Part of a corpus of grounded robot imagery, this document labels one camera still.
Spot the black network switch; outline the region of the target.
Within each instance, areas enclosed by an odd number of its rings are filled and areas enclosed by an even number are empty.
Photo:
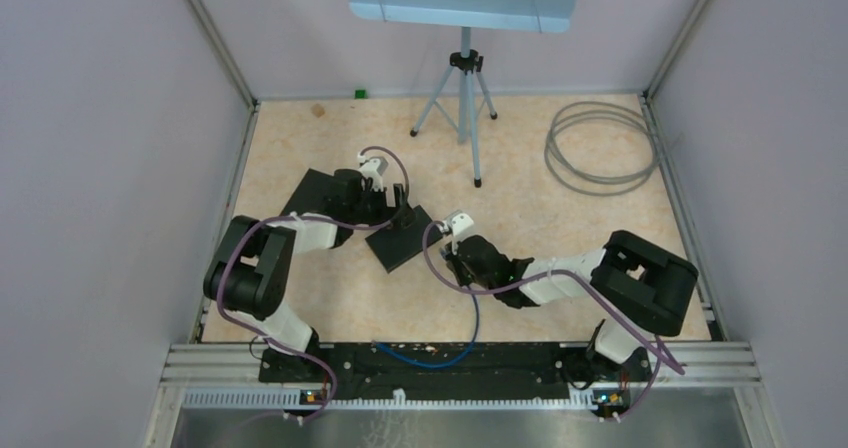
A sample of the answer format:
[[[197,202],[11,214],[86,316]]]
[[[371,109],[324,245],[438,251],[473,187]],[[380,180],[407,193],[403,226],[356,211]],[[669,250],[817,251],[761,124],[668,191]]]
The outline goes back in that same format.
[[[365,240],[385,271],[391,273],[423,251],[422,239],[432,221],[427,211],[417,205],[410,209],[400,228],[383,228]]]

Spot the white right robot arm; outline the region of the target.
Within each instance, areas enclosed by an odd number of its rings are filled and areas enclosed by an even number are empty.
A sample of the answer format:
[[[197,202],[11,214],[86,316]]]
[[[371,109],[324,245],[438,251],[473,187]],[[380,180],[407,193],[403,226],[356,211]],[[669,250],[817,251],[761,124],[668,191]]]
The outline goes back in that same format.
[[[480,235],[453,238],[441,250],[452,287],[495,297],[510,308],[535,308],[591,297],[607,314],[586,353],[589,372],[612,380],[650,338],[676,337],[699,279],[688,260],[626,230],[599,249],[567,258],[509,258]]]

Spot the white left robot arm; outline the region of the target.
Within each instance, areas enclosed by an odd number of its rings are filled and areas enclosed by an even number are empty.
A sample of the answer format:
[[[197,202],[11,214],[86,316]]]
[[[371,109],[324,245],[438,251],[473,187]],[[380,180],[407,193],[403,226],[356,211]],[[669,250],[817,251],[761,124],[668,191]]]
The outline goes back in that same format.
[[[421,206],[410,204],[403,184],[391,191],[393,205],[387,190],[358,170],[308,170],[280,220],[263,225],[239,215],[230,221],[203,281],[205,298],[263,334],[284,354],[282,366],[292,378],[314,378],[321,365],[319,335],[284,301],[292,259],[342,246],[356,225],[371,231],[366,241],[387,271],[414,257],[429,220]]]

